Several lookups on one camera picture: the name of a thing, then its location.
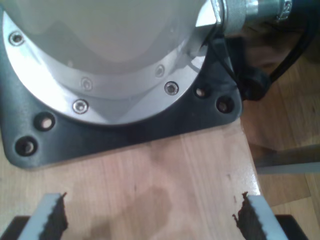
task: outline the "wooden board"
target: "wooden board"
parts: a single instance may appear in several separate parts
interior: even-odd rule
[[[0,230],[64,193],[63,240],[243,240],[232,214],[260,193],[240,121],[26,171],[0,159]]]

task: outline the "wooden floor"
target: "wooden floor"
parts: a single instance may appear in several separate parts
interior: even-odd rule
[[[253,157],[320,144],[320,65],[301,57],[262,101],[244,103],[241,120]],[[320,173],[259,180],[275,214],[292,214],[310,240],[320,239]]]

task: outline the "black cable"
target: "black cable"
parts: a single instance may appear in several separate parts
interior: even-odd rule
[[[236,86],[242,95],[245,91],[244,84],[241,81],[239,81],[238,77],[235,75],[235,72],[228,66],[228,64],[225,62],[225,60],[222,59],[222,57],[218,54],[218,52],[212,42],[210,42],[210,46],[211,46],[211,49],[212,49],[212,52],[213,52],[215,58],[219,61],[219,63],[223,66],[223,68],[228,73],[228,75],[236,83]]]
[[[318,9],[310,10],[306,15],[306,27],[296,46],[291,50],[282,63],[271,73],[270,79],[274,83],[280,78],[304,53],[312,40],[318,34],[319,12]]]

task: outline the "light wood surface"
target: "light wood surface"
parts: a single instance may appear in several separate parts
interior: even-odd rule
[[[319,63],[302,56],[262,101],[245,102],[241,122],[253,158],[320,144],[319,76]],[[259,182],[277,214],[292,213],[309,239],[319,239],[320,173],[260,175]]]
[[[67,192],[63,240],[242,240],[232,214],[245,191],[260,193],[239,120],[33,171],[1,150],[0,230]]]

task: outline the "black mounting plate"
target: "black mounting plate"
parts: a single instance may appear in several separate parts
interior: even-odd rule
[[[20,168],[36,168],[225,125],[235,121],[242,113],[243,104],[238,88],[209,47],[196,81],[185,95],[167,110],[144,121],[122,126],[109,127],[78,122],[53,111],[24,87],[8,60],[2,30],[0,35],[2,141],[7,159]],[[215,39],[214,45],[218,54],[231,66],[225,40]],[[197,96],[196,89],[201,89],[205,96]],[[35,118],[40,113],[49,113],[53,117],[54,126],[50,130],[41,131],[35,124]],[[24,141],[33,143],[33,150],[29,154],[23,154],[26,150]]]

